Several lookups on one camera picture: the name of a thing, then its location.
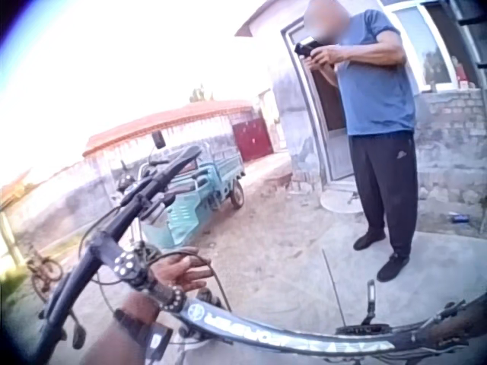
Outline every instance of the door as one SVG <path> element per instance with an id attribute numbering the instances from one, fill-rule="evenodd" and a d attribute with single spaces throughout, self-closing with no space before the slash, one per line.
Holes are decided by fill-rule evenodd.
<path id="1" fill-rule="evenodd" d="M 251 161 L 272 153 L 272 145 L 263 118 L 233 125 L 235 141 L 243 161 Z"/>
<path id="2" fill-rule="evenodd" d="M 296 43 L 312 43 L 313 40 L 308 36 L 304 25 L 301 22 L 289 31 L 289 40 L 292 42 L 291 48 L 294 49 Z M 298 57 L 296 63 L 298 67 L 303 67 Z M 312 75 L 308 72 L 299 72 L 303 78 L 310 104 L 316 109 L 318 122 L 323 132 L 329 174 L 331 180 L 343 179 L 353 174 L 352 159 L 350 158 L 349 138 L 345 129 L 345 113 L 343 111 L 342 98 L 339 89 L 332 86 L 317 71 Z"/>

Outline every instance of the tree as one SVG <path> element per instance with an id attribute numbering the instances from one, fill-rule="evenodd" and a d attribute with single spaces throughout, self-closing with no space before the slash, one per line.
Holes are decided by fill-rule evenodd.
<path id="1" fill-rule="evenodd" d="M 189 97 L 190 103 L 196 103 L 197 101 L 207 101 L 207 100 L 214 100 L 213 91 L 208 95 L 208 92 L 205 90 L 203 84 L 200 84 L 199 87 L 194 88 L 193 93 Z"/>

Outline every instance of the black pants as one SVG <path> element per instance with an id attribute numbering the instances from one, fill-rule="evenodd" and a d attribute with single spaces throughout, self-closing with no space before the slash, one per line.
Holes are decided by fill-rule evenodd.
<path id="1" fill-rule="evenodd" d="M 418 217 L 418 173 L 413 133 L 351 136 L 358 194 L 369 230 L 384 229 L 399 256 L 409 256 Z"/>

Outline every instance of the man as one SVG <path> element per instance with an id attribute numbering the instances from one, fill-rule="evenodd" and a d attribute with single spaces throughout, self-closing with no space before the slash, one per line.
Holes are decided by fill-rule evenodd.
<path id="1" fill-rule="evenodd" d="M 359 251 L 385 239 L 394 253 L 378 281 L 394 279 L 409 261 L 418 210 L 415 105 L 399 31 L 380 11 L 351 16 L 336 0 L 312 0 L 304 23 L 315 40 L 332 39 L 304 60 L 339 87 L 358 194 L 368 221 Z"/>
<path id="2" fill-rule="evenodd" d="M 197 254 L 198 249 L 185 248 L 188 253 Z M 193 270 L 205 266 L 196 257 L 174 255 L 156 262 L 151 268 L 155 277 L 166 285 L 179 285 L 184 291 L 197 290 L 206 286 L 204 279 L 210 278 L 209 268 Z M 125 300 L 121 310 L 130 318 L 151 325 L 158 318 L 159 306 L 150 297 L 133 292 Z M 145 363 L 145 348 L 141 347 L 117 321 L 110 327 L 84 356 L 82 364 L 89 365 L 142 365 Z"/>

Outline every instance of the side mirror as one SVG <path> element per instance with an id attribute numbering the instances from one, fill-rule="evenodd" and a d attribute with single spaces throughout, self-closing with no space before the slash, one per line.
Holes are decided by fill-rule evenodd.
<path id="1" fill-rule="evenodd" d="M 158 150 L 166 147 L 166 141 L 164 140 L 161 131 L 152 132 L 152 139 L 154 140 L 155 147 Z"/>

